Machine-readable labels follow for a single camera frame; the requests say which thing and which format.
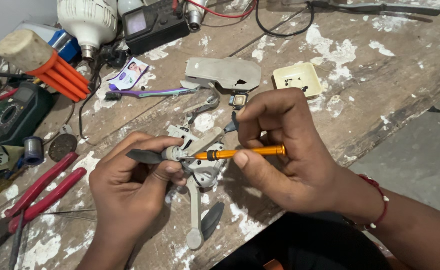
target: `workbench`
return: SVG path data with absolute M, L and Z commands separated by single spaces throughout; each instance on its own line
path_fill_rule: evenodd
M 218 13 L 238 14 L 247 2 L 235 0 L 210 7 Z M 275 2 L 260 3 L 259 17 L 266 28 L 290 33 L 308 24 L 310 14 L 304 10 L 305 5 L 284 6 Z M 440 2 L 419 3 L 438 6 Z M 140 90 L 141 86 L 148 90 L 180 87 L 185 62 L 199 56 L 233 56 L 258 63 L 262 78 L 250 97 L 274 89 L 272 72 L 277 68 L 301 62 L 318 65 L 316 72 L 323 93 L 309 100 L 309 106 L 321 138 L 343 166 L 355 162 L 440 99 L 440 15 L 356 14 L 316 8 L 310 29 L 288 39 L 265 35 L 257 26 L 254 13 L 243 20 L 207 14 L 198 33 L 137 57 L 151 67 L 133 90 Z M 4 68 L 5 63 L 0 59 L 0 70 Z M 85 63 L 80 63 L 77 70 L 90 77 Z M 141 99 L 124 96 L 117 102 L 104 101 L 108 91 L 106 79 L 117 72 L 106 67 L 101 71 L 101 88 L 82 112 L 84 135 L 89 139 L 86 142 L 78 137 L 76 152 L 80 156 L 67 169 L 67 174 L 77 167 L 85 167 L 90 173 L 98 160 L 131 132 L 166 135 L 169 125 L 183 124 L 183 109 L 205 101 L 208 91 Z M 216 109 L 197 117 L 192 126 L 194 135 L 201 136 L 213 126 L 223 128 L 229 123 L 232 111 L 229 97 L 230 92 L 224 92 Z M 75 104 L 68 122 L 75 134 L 79 134 L 79 105 Z M 35 135 L 52 136 L 65 121 L 71 106 L 72 102 L 60 95 Z M 237 133 L 226 134 L 223 142 L 226 149 L 237 148 Z M 3 191 L 0 218 L 53 165 L 47 157 Z M 38 200 L 60 183 L 64 175 L 55 179 Z M 381 175 L 375 178 L 381 184 Z M 202 212 L 217 201 L 225 203 L 223 216 L 211 238 L 197 251 L 187 248 L 189 195 L 186 188 L 172 186 L 159 218 L 135 248 L 135 270 L 209 269 L 283 214 L 280 207 L 248 184 L 232 162 L 220 173 L 218 185 L 202 192 Z M 88 178 L 84 177 L 46 212 L 89 208 L 95 205 Z M 95 218 L 95 212 L 82 216 Z M 42 215 L 25 226 L 17 265 L 26 270 L 74 269 L 94 232 L 92 221 Z M 0 248 L 0 269 L 8 264 L 11 244 L 12 238 Z

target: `red bracelet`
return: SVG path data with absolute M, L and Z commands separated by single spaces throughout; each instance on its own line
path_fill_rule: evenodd
M 380 195 L 382 195 L 383 213 L 373 223 L 366 224 L 363 226 L 365 230 L 375 229 L 377 227 L 377 225 L 385 218 L 385 215 L 387 214 L 387 207 L 389 205 L 389 198 L 387 198 L 387 196 L 385 196 L 383 194 L 382 190 L 380 189 L 380 184 L 377 181 L 373 180 L 372 178 L 370 178 L 364 174 L 359 174 L 358 176 L 360 176 L 363 180 L 367 181 L 367 183 L 374 186 L 378 190 L 378 192 L 380 192 Z

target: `precision screwdriver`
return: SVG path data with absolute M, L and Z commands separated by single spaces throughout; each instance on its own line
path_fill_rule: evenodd
M 262 156 L 271 156 L 271 155 L 283 155 L 286 156 L 285 146 L 275 145 L 275 146 L 265 146 L 250 149 L 253 152 L 256 152 Z M 239 150 L 208 150 L 206 152 L 195 154 L 194 156 L 182 156 L 179 159 L 196 159 L 201 161 L 217 161 L 221 159 L 230 159 L 235 155 Z

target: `concrete floor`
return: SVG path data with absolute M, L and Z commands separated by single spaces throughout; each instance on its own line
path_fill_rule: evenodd
M 440 101 L 435 107 L 440 109 Z M 350 169 L 440 210 L 440 113 L 411 120 Z

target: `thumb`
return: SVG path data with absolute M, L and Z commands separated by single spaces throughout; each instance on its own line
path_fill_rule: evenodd
M 250 184 L 272 200 L 282 200 L 289 193 L 292 181 L 260 154 L 252 150 L 240 150 L 233 156 L 233 161 Z
M 143 196 L 147 196 L 152 202 L 161 204 L 165 197 L 167 183 L 178 174 L 183 174 L 182 165 L 179 162 L 164 160 L 154 166 L 141 187 Z

